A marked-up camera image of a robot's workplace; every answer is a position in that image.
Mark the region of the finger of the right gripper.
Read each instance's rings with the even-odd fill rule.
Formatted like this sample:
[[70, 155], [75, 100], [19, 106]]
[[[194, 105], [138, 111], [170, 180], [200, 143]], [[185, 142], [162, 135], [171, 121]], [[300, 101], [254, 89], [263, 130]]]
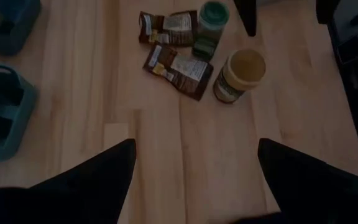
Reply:
[[249, 37], [257, 33], [257, 0], [234, 0], [236, 9]]
[[332, 21], [335, 10], [341, 0], [316, 0], [316, 17], [319, 24], [328, 24]]

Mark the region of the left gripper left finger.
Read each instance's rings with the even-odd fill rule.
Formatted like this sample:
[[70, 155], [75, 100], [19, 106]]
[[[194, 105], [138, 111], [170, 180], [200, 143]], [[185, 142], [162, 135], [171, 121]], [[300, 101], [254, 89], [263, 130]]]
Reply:
[[117, 224], [135, 162], [126, 139], [32, 187], [0, 187], [0, 224]]

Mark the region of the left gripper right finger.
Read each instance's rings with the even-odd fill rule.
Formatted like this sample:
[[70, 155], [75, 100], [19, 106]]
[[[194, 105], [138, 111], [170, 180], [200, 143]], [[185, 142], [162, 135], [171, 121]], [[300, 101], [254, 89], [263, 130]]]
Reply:
[[268, 138], [258, 159], [279, 211], [233, 224], [358, 224], [358, 176]]

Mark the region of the green-lid spice jar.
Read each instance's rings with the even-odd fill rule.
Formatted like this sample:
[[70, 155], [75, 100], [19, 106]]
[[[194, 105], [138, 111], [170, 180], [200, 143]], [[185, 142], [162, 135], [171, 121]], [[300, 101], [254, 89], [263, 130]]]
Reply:
[[229, 10], [224, 3], [208, 1], [202, 5], [192, 47], [192, 54], [195, 57], [205, 61], [213, 58], [228, 19]]

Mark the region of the gold-lid spice jar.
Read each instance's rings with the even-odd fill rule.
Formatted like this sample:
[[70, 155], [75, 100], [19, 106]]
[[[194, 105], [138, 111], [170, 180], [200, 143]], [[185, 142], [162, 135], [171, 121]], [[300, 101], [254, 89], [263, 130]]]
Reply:
[[259, 85], [265, 71], [265, 60], [259, 52], [253, 49], [236, 50], [228, 56], [217, 75], [213, 93], [219, 101], [233, 104], [246, 91]]

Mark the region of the brown foil spice packet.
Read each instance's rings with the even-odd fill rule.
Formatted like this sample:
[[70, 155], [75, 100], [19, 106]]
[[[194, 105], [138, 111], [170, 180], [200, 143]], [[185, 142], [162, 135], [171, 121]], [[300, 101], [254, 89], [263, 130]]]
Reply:
[[175, 12], [169, 16], [141, 11], [139, 25], [139, 42], [142, 44], [158, 42], [174, 47], [191, 47], [198, 28], [197, 11]]
[[143, 69], [163, 77], [180, 93], [199, 101], [214, 67], [208, 62], [183, 56], [176, 50], [157, 43], [151, 48]]

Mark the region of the small teal plastic bin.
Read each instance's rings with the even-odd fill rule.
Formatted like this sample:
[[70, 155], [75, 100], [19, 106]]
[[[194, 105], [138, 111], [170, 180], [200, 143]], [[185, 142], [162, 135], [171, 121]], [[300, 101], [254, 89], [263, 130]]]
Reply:
[[15, 70], [0, 65], [0, 161], [17, 152], [36, 99], [33, 85]]

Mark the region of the blue plastic bin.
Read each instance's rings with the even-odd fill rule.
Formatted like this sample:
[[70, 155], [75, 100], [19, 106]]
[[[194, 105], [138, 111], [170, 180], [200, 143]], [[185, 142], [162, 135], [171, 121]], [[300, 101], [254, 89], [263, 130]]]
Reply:
[[0, 0], [0, 55], [21, 51], [41, 7], [40, 0]]

